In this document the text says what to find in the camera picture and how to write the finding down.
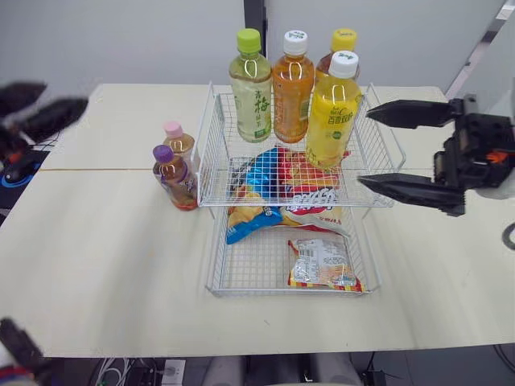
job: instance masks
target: blue chip bag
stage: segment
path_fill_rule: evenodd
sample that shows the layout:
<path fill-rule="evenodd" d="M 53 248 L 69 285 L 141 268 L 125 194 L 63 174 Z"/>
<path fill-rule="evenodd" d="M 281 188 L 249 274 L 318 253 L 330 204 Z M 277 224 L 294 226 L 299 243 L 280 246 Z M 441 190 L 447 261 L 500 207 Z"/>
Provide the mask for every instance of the blue chip bag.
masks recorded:
<path fill-rule="evenodd" d="M 253 162 L 247 162 L 240 170 L 233 172 L 231 187 L 233 195 L 263 203 L 277 198 L 278 194 L 278 149 L 273 148 L 258 155 Z M 272 227 L 282 221 L 279 207 L 237 206 L 230 207 L 227 223 L 227 244 L 234 244 L 250 233 L 264 227 Z"/>

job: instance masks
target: white wall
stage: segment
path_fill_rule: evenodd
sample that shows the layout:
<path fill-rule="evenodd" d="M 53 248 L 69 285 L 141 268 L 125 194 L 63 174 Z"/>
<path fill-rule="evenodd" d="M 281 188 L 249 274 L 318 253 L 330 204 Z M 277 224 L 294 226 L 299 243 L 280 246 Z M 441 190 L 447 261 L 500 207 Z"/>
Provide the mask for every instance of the white wall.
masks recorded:
<path fill-rule="evenodd" d="M 458 91 L 477 95 L 482 112 L 511 115 L 511 92 L 515 92 L 515 13 L 494 38 L 480 62 Z"/>
<path fill-rule="evenodd" d="M 435 85 L 458 75 L 505 0 L 268 0 L 268 51 L 282 55 L 290 29 L 308 33 L 315 62 L 329 52 L 332 31 L 358 33 L 360 83 Z"/>
<path fill-rule="evenodd" d="M 0 84 L 229 82 L 242 0 L 0 0 Z"/>

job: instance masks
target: plastic bottle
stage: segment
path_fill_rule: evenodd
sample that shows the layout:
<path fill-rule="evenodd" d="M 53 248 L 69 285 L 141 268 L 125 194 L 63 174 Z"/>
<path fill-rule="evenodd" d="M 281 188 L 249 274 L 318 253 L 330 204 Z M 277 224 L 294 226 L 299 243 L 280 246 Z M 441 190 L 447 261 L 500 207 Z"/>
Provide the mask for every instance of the plastic bottle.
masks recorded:
<path fill-rule="evenodd" d="M 265 141 L 272 131 L 270 63 L 259 53 L 258 30 L 245 28 L 237 33 L 240 55 L 229 67 L 237 111 L 238 133 L 247 142 Z"/>
<path fill-rule="evenodd" d="M 190 211 L 197 207 L 196 183 L 187 169 L 183 158 L 174 155 L 166 145 L 154 148 L 155 164 L 152 171 L 161 186 L 167 191 L 171 202 L 181 211 Z"/>
<path fill-rule="evenodd" d="M 313 63 L 305 56 L 307 34 L 284 34 L 284 56 L 272 68 L 274 84 L 274 132 L 283 142 L 294 143 L 307 132 L 311 89 L 315 82 Z"/>
<path fill-rule="evenodd" d="M 170 146 L 175 155 L 179 155 L 186 162 L 187 168 L 193 174 L 198 167 L 200 160 L 192 160 L 193 146 L 195 145 L 195 139 L 191 135 L 183 132 L 183 127 L 176 121 L 169 121 L 165 123 L 164 132 L 167 135 L 163 144 Z"/>
<path fill-rule="evenodd" d="M 311 165 L 329 169 L 340 164 L 352 124 L 361 102 L 360 87 L 353 80 L 359 59 L 350 51 L 337 51 L 329 66 L 329 76 L 315 86 L 306 156 Z"/>
<path fill-rule="evenodd" d="M 354 51 L 356 41 L 357 33 L 354 30 L 340 28 L 332 33 L 331 52 L 325 55 L 316 65 L 315 84 L 317 84 L 320 79 L 329 75 L 329 64 L 331 64 L 333 54 L 336 51 Z M 359 66 L 354 79 L 356 79 L 358 75 Z"/>

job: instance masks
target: white wire rack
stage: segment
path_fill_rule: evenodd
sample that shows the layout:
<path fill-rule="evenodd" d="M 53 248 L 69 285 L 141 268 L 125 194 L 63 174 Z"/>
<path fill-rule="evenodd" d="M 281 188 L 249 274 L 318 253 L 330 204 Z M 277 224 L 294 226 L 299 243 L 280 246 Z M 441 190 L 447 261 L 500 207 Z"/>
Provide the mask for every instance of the white wire rack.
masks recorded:
<path fill-rule="evenodd" d="M 235 244 L 225 242 L 227 210 L 215 210 L 215 228 L 212 237 L 212 257 L 207 288 L 216 296 L 265 294 L 339 294 L 360 295 L 373 292 L 381 279 L 373 260 L 369 238 L 363 221 L 370 209 L 345 208 L 343 230 L 348 234 L 346 244 L 352 268 L 360 280 L 363 291 L 342 291 L 328 287 L 288 286 L 288 277 L 296 256 L 288 240 L 325 239 L 342 240 L 329 232 L 313 232 L 295 228 L 263 228 Z"/>
<path fill-rule="evenodd" d="M 237 197 L 234 194 L 235 182 L 244 175 L 255 162 L 255 158 L 275 146 L 284 146 L 288 149 L 303 152 L 305 141 L 295 144 L 281 142 L 272 133 L 265 141 L 248 143 L 244 141 L 237 131 L 236 106 L 232 93 L 215 94 L 211 88 L 208 97 L 214 100 L 210 111 L 204 112 L 201 130 L 207 130 L 204 152 L 200 161 L 198 173 L 198 200 L 201 206 L 253 206 L 263 205 L 263 200 L 255 196 Z M 372 192 L 356 178 L 360 175 L 376 175 L 398 171 L 404 163 L 406 156 L 399 146 L 397 139 L 389 128 L 380 129 L 379 125 L 368 119 L 366 112 L 379 104 L 373 86 L 367 88 L 356 115 L 354 128 L 347 146 L 348 156 L 341 165 L 331 170 L 329 179 L 313 179 L 312 166 L 301 161 L 296 164 L 297 173 L 290 179 L 289 185 L 299 186 L 315 184 L 319 189 L 332 188 L 335 197 L 331 202 L 317 202 L 317 198 L 302 198 L 305 204 L 331 204 L 333 206 L 356 207 L 391 207 L 393 200 Z M 389 146 L 395 147 L 400 154 L 400 161 L 394 165 L 384 135 L 390 136 Z M 277 159 L 269 161 L 266 173 L 277 174 L 279 165 Z M 267 205 L 282 206 L 299 203 L 299 197 L 285 195 L 282 182 L 276 179 L 266 189 L 270 189 L 270 197 L 266 199 Z"/>

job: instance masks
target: snack bag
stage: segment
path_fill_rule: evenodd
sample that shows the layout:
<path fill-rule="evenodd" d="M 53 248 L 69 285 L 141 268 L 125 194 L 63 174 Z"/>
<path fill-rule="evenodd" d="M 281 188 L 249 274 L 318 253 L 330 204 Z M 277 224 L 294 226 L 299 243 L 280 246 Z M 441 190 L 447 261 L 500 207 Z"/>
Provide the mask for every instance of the snack bag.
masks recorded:
<path fill-rule="evenodd" d="M 263 206 L 229 208 L 227 244 L 234 244 L 259 228 L 271 227 L 281 222 L 279 207 L 269 207 L 266 201 L 278 194 L 277 164 L 278 149 L 273 148 L 233 172 L 231 194 L 242 201 L 261 199 Z"/>
<path fill-rule="evenodd" d="M 306 160 L 304 152 L 284 147 L 278 147 L 278 161 L 280 194 L 294 202 L 281 207 L 279 225 L 347 236 L 342 227 L 344 210 L 331 206 L 337 201 L 339 172 L 317 169 Z"/>
<path fill-rule="evenodd" d="M 365 287 L 354 274 L 348 256 L 347 239 L 343 242 L 310 239 L 288 240 L 297 256 L 288 285 L 328 286 L 334 290 L 363 292 Z"/>

